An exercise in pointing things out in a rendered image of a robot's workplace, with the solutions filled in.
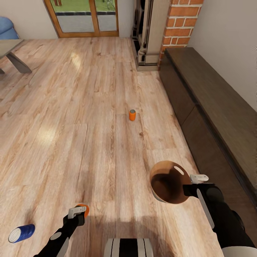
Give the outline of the can of soda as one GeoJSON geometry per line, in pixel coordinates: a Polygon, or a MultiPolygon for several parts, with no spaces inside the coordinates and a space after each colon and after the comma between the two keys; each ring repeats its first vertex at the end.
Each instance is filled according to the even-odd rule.
{"type": "MultiPolygon", "coordinates": [[[[78,205],[75,206],[75,207],[82,207],[82,206],[86,206],[86,207],[87,207],[87,210],[84,211],[84,217],[86,217],[86,216],[88,215],[88,213],[89,213],[89,207],[88,207],[87,205],[78,204],[78,205]]],[[[82,214],[82,212],[76,213],[76,215],[78,215],[78,214],[82,214]]]]}
{"type": "Polygon", "coordinates": [[[134,121],[135,118],[136,118],[136,111],[135,110],[130,110],[130,112],[129,112],[129,119],[131,121],[134,121]]]}
{"type": "Polygon", "coordinates": [[[8,242],[16,243],[16,242],[20,242],[22,240],[26,240],[33,235],[34,231],[35,231],[34,224],[16,227],[8,235],[8,242]]]}

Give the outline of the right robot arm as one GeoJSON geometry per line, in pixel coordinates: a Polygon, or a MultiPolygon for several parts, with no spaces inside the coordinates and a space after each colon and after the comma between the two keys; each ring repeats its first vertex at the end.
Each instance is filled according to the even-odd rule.
{"type": "Polygon", "coordinates": [[[190,175],[190,180],[191,185],[183,185],[184,195],[200,200],[224,257],[257,257],[241,217],[224,202],[222,191],[214,183],[199,183],[209,180],[204,174],[190,175]]]}

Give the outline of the trash can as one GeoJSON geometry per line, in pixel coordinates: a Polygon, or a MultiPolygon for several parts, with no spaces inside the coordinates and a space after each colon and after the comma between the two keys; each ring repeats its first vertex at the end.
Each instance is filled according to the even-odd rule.
{"type": "Polygon", "coordinates": [[[186,202],[189,197],[184,195],[183,185],[191,185],[187,171],[173,161],[160,161],[150,171],[150,185],[152,194],[160,202],[179,205],[186,202]],[[180,168],[180,171],[174,166],[180,168]]]}

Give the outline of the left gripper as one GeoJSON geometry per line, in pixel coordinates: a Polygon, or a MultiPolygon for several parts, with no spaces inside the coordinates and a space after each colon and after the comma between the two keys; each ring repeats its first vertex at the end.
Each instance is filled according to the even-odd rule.
{"type": "Polygon", "coordinates": [[[73,227],[73,231],[76,229],[77,226],[84,225],[84,213],[76,215],[72,219],[68,219],[68,216],[63,218],[63,226],[70,224],[73,227]]]}

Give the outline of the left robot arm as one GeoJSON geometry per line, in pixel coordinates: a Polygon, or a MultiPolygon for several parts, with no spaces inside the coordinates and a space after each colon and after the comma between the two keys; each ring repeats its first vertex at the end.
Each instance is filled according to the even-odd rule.
{"type": "Polygon", "coordinates": [[[59,228],[50,238],[42,251],[34,257],[64,257],[69,239],[77,226],[84,225],[84,211],[86,206],[70,208],[68,215],[63,218],[63,228],[59,228]],[[76,213],[82,214],[76,215],[76,213]]]}

